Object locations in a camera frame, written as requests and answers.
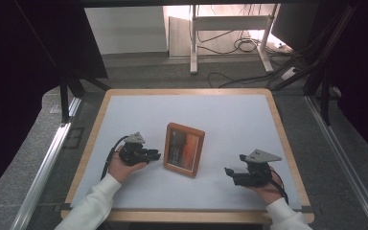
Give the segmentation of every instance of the power strip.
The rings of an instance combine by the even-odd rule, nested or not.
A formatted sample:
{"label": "power strip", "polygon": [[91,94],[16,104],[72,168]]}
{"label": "power strip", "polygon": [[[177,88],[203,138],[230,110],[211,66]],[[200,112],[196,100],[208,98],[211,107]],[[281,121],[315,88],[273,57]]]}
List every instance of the power strip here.
{"label": "power strip", "polygon": [[294,76],[296,73],[298,73],[300,71],[300,69],[296,68],[296,67],[290,67],[282,76],[282,80],[285,81],[289,78],[291,78],[292,76]]}

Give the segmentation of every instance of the wooden picture frame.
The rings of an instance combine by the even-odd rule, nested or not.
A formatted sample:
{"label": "wooden picture frame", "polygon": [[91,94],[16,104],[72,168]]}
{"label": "wooden picture frame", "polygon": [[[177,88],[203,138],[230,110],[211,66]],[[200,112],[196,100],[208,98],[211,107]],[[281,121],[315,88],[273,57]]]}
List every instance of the wooden picture frame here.
{"label": "wooden picture frame", "polygon": [[196,177],[204,136],[204,131],[169,123],[164,149],[164,168]]}

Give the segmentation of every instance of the human hand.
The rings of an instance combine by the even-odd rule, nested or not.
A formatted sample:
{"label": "human hand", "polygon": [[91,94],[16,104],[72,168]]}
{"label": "human hand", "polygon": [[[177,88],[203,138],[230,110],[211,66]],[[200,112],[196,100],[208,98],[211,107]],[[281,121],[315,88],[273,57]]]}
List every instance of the human hand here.
{"label": "human hand", "polygon": [[109,163],[108,173],[112,175],[119,183],[123,184],[130,176],[131,173],[143,169],[146,167],[146,163],[139,163],[134,166],[127,166],[122,162],[119,157],[119,152],[122,146],[115,150],[112,156],[112,160]]}
{"label": "human hand", "polygon": [[[270,169],[272,170],[271,175],[273,177],[273,180],[279,184],[280,186],[283,185],[282,179],[279,177],[279,175],[273,170],[273,168],[270,166]],[[267,183],[263,187],[247,187],[244,186],[246,189],[250,189],[256,192],[263,200],[264,202],[269,205],[272,202],[276,201],[277,199],[281,198],[282,195],[280,191],[274,187],[271,183]]]}

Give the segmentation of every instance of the gray carpet floor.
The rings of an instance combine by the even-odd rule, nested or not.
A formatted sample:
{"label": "gray carpet floor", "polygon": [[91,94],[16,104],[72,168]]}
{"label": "gray carpet floor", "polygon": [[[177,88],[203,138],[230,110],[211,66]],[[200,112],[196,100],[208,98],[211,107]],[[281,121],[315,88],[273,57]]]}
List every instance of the gray carpet floor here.
{"label": "gray carpet floor", "polygon": [[[109,79],[101,81],[112,88],[216,88],[229,82],[228,78],[239,80],[265,74],[256,57],[202,58],[199,62],[199,73],[191,75],[187,59],[132,57],[120,61],[116,57],[104,57]],[[267,86],[267,79],[255,80],[261,79],[234,82],[224,87]],[[272,79],[272,83],[277,81],[280,79]],[[315,214],[315,221],[310,226],[313,229],[368,229],[368,218],[357,195],[302,94],[304,82],[304,79],[299,80],[273,95]],[[61,221],[59,208],[68,193],[104,97],[101,89],[85,81],[82,83],[86,93],[81,98],[78,115],[28,229],[54,229]],[[60,124],[59,90],[48,92],[42,104],[43,109],[27,140],[0,180],[0,229],[11,227]],[[330,103],[330,121],[340,144],[368,188],[368,145],[344,118],[336,101]],[[116,225],[118,229],[132,227],[129,223]]]}

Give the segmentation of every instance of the white wall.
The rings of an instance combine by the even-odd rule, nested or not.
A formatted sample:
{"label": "white wall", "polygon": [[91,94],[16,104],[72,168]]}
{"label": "white wall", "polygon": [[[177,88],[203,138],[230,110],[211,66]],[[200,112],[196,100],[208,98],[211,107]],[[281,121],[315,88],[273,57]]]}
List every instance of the white wall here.
{"label": "white wall", "polygon": [[167,52],[163,7],[85,9],[100,53]]}

